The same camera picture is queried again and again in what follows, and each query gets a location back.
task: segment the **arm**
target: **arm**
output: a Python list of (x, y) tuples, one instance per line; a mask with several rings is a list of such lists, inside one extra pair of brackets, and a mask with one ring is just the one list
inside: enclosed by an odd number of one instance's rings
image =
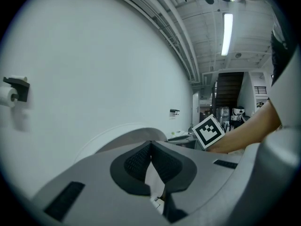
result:
[(277, 112), (268, 100), (246, 123), (224, 135), (208, 148), (209, 152), (229, 153), (243, 149), (252, 143), (261, 142), (280, 126)]

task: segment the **black slot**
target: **black slot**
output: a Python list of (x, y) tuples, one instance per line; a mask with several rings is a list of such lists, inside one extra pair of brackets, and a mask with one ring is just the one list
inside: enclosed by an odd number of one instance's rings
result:
[(44, 212), (54, 219), (62, 221), (84, 187), (83, 183), (70, 182)]
[(234, 162), (222, 161), (222, 160), (216, 160), (214, 162), (214, 164), (220, 165), (220, 166), (226, 167), (226, 168), (231, 168), (231, 169), (235, 169), (238, 165), (237, 163), (234, 163)]

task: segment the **ceiling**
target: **ceiling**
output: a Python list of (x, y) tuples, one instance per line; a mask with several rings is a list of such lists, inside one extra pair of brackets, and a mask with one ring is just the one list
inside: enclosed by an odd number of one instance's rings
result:
[[(264, 68), (271, 64), (272, 10), (264, 1), (125, 0), (134, 2), (175, 50), (194, 88), (212, 87), (220, 69)], [(221, 56), (223, 13), (233, 14), (227, 56)]]

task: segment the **black vent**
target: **black vent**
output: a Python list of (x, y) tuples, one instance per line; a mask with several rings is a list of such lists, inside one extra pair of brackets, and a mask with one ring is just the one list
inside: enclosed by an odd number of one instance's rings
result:
[(216, 160), (214, 162), (214, 164), (220, 165), (220, 166), (226, 167), (226, 168), (231, 168), (231, 169), (235, 169), (238, 165), (237, 163), (234, 163), (234, 162), (222, 161), (222, 160)]
[(85, 185), (79, 182), (70, 182), (67, 187), (44, 210), (49, 216), (61, 221), (74, 204)]
[(144, 182), (150, 162), (151, 150), (150, 147), (147, 146), (128, 158), (124, 163), (124, 168), (129, 175)]
[(173, 179), (182, 170), (181, 161), (157, 146), (151, 148), (151, 155), (151, 162), (164, 184)]

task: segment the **sleeve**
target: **sleeve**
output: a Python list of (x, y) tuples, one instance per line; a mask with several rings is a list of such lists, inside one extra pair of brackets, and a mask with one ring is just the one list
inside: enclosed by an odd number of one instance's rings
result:
[(271, 46), (272, 46), (272, 63), (274, 66), (274, 72), (273, 72), (273, 82), (272, 85), (275, 83), (275, 81), (279, 78), (279, 76), (282, 74), (283, 70), (287, 66), (290, 56), (288, 50), (284, 47), (284, 45), (279, 42), (274, 34), (272, 33), (271, 36)]

